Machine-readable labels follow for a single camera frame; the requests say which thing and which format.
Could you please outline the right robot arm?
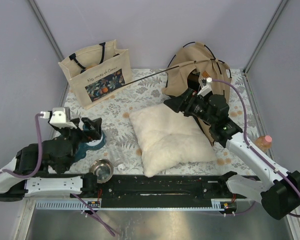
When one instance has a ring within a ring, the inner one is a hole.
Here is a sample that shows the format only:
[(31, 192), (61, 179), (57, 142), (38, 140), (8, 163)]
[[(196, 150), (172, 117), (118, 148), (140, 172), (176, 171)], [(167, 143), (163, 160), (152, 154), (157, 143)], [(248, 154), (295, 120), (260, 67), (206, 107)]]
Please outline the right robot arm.
[(233, 194), (247, 197), (262, 205), (274, 219), (290, 215), (300, 206), (300, 172), (289, 172), (258, 149), (247, 134), (229, 117), (229, 105), (220, 94), (197, 94), (188, 88), (184, 93), (164, 101), (176, 113), (197, 117), (210, 126), (215, 142), (239, 157), (259, 178), (247, 179), (232, 173), (218, 184), (218, 194), (229, 198)]

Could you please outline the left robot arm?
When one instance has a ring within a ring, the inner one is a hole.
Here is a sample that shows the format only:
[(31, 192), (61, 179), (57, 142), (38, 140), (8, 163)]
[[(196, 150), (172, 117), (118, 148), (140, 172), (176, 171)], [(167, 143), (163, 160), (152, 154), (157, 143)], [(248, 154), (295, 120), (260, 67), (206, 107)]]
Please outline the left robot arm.
[(102, 119), (88, 117), (68, 119), (48, 118), (49, 125), (59, 136), (38, 139), (17, 152), (0, 169), (0, 202), (17, 202), (26, 197), (97, 195), (97, 177), (91, 173), (68, 174), (71, 166), (105, 145)]

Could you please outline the black tent pole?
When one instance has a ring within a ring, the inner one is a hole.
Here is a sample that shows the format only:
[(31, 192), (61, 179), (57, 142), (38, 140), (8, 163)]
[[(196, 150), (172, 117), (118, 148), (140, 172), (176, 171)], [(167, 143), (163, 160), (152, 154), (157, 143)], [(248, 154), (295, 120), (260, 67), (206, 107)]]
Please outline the black tent pole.
[[(186, 43), (185, 45), (183, 45), (181, 49), (184, 49), (186, 46), (188, 46), (188, 45), (193, 45), (193, 44), (196, 44), (196, 43), (197, 43), (196, 41), (188, 42), (188, 43)], [(211, 51), (211, 49), (210, 49), (208, 46), (206, 46), (205, 44), (203, 44), (203, 47), (206, 48), (206, 49), (208, 50), (208, 52), (210, 52), (210, 54), (213, 56), (213, 58), (212, 58), (212, 59), (209, 59), (209, 60), (216, 61), (217, 66), (218, 66), (218, 69), (219, 69), (219, 72), (222, 73), (222, 72), (221, 72), (221, 69), (220, 69), (220, 67), (219, 67), (219, 62), (220, 62), (221, 64), (224, 64), (224, 65), (227, 65), (227, 66), (228, 66), (228, 64), (227, 64), (226, 62), (224, 62), (223, 60), (217, 60), (217, 58), (215, 57), (214, 53)], [(150, 78), (150, 77), (159, 75), (159, 74), (161, 74), (161, 73), (166, 73), (166, 72), (168, 72), (168, 71), (170, 71), (170, 70), (173, 70), (173, 69), (178, 68), (179, 65), (175, 65), (175, 66), (170, 67), (170, 64), (172, 63), (172, 61), (175, 59), (176, 56), (177, 56), (177, 54), (175, 54), (175, 55), (172, 57), (172, 59), (171, 59), (170, 62), (169, 62), (168, 68), (166, 68), (166, 69), (164, 69), (164, 70), (161, 70), (161, 71), (158, 71), (158, 72), (155, 72), (155, 73), (152, 73), (152, 74), (150, 74), (150, 75), (146, 75), (146, 76), (144, 76), (144, 77), (142, 77), (142, 78), (133, 80), (132, 82), (125, 84), (124, 87), (127, 87), (127, 86), (129, 86), (129, 85), (131, 85), (131, 84), (134, 84), (134, 83), (136, 83), (136, 82), (142, 81), (142, 80), (144, 80), (144, 79), (147, 79), (147, 78)]]

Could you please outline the beige fabric pet tent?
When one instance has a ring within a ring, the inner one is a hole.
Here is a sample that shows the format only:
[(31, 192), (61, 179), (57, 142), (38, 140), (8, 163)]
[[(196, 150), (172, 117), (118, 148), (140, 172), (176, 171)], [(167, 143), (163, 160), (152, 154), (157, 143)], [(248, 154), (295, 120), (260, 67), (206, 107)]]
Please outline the beige fabric pet tent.
[(230, 67), (226, 64), (218, 63), (212, 59), (213, 56), (204, 47), (204, 43), (197, 42), (181, 48), (170, 67), (179, 65), (178, 68), (167, 72), (168, 79), (162, 93), (170, 98), (182, 96), (191, 88), (197, 93), (200, 90), (199, 79), (212, 78), (212, 92), (208, 98), (208, 120), (194, 118), (202, 132), (211, 143), (217, 142), (223, 147), (232, 136), (242, 132), (241, 128), (229, 117), (230, 84), (232, 74)]

